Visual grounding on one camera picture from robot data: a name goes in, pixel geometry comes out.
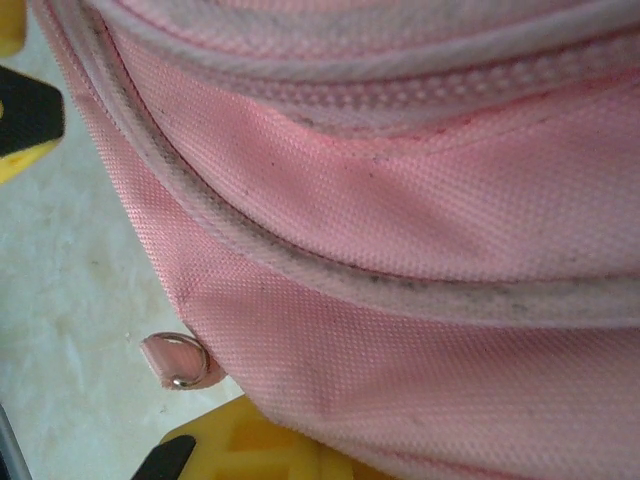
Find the d-ring loop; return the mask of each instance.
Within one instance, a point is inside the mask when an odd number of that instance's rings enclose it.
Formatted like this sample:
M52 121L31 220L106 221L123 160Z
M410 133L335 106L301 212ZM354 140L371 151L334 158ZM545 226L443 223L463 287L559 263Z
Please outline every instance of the d-ring loop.
M209 358L207 350L198 340L188 335L183 335L182 333L175 332L160 332L152 335L152 337L162 338L163 340L168 340L170 342L191 345L200 352L200 360L202 361L202 366L198 375L190 379L182 378L179 375L176 375L171 378L171 383L174 387L185 390L191 387L195 387L198 383L204 380L204 377L206 377L207 373L209 373L209 368L211 367L211 359Z

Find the pink bag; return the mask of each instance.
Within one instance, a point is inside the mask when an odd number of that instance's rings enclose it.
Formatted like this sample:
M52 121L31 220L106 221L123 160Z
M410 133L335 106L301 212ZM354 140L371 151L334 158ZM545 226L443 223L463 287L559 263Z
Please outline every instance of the pink bag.
M399 478L640 478L640 1L33 3L197 387Z

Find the tiled floor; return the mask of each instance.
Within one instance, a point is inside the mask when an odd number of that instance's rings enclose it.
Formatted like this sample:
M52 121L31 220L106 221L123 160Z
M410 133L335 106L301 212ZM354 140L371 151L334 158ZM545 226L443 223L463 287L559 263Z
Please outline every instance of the tiled floor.
M2 64L64 85L33 21ZM0 401L35 480L124 480L240 391L163 391L146 366L139 341L183 328L65 94L62 145L0 187Z

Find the metal d-ring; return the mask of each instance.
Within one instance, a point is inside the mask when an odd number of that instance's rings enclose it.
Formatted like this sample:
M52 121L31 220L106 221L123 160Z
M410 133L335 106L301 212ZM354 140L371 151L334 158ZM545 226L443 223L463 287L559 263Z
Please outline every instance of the metal d-ring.
M152 335L152 337L158 337L163 340L167 340L169 342L175 343L183 343L186 345L191 345L195 347L200 352L200 360L202 361L202 366L200 368L200 372L194 378L186 379L180 377L179 375L175 375L171 378L171 383L174 387L179 388L181 390L186 390L191 387L195 387L198 385L204 377L206 377L207 373L209 373L209 368L211 367L211 359L207 350L204 346L195 338L190 337L188 335L184 335L182 333L175 332L160 332Z

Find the black plastic part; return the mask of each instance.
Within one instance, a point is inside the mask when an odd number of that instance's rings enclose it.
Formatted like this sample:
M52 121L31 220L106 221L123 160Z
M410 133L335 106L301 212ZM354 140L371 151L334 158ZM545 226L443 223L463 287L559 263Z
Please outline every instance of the black plastic part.
M191 435L181 435L158 445L131 480L178 480L195 446L196 439Z
M62 94L51 85L0 66L0 101L0 157L64 134Z

